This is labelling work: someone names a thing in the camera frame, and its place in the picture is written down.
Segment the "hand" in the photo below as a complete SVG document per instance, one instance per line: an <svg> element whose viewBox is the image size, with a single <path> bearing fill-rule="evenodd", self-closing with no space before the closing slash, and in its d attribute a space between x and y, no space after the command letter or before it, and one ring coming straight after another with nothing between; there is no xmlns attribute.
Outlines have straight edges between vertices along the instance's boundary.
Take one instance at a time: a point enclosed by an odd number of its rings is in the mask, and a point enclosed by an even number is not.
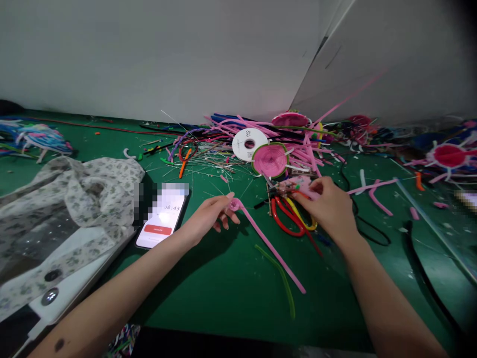
<svg viewBox="0 0 477 358"><path fill-rule="evenodd" d="M228 206L230 200L234 197L234 193L230 192L227 196L214 196L205 200L187 220L187 222L180 228L181 231L192 234L193 245L197 245L205 234L214 228L217 232L221 231L220 219L224 229L229 229L229 216L236 224L240 224L237 215L231 211Z"/></svg>
<svg viewBox="0 0 477 358"><path fill-rule="evenodd" d="M292 197L315 218L338 246L348 238L359 235L353 214L353 202L346 192L333 183L333 179L318 178L310 184L310 190L321 196L313 201L299 193L293 193Z"/></svg>

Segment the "white wall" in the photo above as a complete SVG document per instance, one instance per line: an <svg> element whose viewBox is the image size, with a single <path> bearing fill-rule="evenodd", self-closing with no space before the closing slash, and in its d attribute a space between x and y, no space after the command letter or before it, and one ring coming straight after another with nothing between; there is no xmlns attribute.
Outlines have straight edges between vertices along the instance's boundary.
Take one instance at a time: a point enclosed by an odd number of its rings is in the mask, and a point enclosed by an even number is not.
<svg viewBox="0 0 477 358"><path fill-rule="evenodd" d="M326 120L355 114L381 124L477 115L476 42L446 0L355 0L319 51L292 108L318 119L383 69Z"/></svg>
<svg viewBox="0 0 477 358"><path fill-rule="evenodd" d="M320 0L4 0L0 98L33 109L201 123L287 110Z"/></svg>
<svg viewBox="0 0 477 358"><path fill-rule="evenodd" d="M355 0L320 0L318 26L321 38L329 36Z"/></svg>

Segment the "tape roll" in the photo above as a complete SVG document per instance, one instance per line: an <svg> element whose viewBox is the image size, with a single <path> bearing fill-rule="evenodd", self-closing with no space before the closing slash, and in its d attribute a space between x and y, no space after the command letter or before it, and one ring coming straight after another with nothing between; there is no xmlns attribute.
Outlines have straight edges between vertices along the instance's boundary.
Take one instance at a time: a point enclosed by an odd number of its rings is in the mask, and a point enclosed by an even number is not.
<svg viewBox="0 0 477 358"><path fill-rule="evenodd" d="M268 139L259 129L247 128L237 133L232 140L232 149L237 158L250 162L258 147L268 144Z"/></svg>

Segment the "left hand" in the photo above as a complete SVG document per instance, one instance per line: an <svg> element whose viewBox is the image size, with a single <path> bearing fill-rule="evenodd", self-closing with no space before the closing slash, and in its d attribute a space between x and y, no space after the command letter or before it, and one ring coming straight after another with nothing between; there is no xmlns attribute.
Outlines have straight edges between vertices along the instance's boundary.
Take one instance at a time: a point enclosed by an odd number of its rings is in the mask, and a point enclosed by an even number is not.
<svg viewBox="0 0 477 358"><path fill-rule="evenodd" d="M214 196L205 200L180 230L191 235L194 240L194 245L197 245L211 228L214 228L217 232L221 231L218 219L220 219L222 226L226 230L229 229L227 216L229 216L234 223L240 224L237 215L229 209L229 203L233 197L234 193L230 192L227 196Z"/></svg>

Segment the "smartphone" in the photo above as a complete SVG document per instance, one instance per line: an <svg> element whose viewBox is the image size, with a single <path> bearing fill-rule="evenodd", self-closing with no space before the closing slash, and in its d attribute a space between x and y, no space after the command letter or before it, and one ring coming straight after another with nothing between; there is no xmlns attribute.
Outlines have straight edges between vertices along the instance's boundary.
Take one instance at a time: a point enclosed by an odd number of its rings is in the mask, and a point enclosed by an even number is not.
<svg viewBox="0 0 477 358"><path fill-rule="evenodd" d="M187 207L190 190L187 184L163 183L153 201L151 213L136 239L136 245L152 249L176 231Z"/></svg>

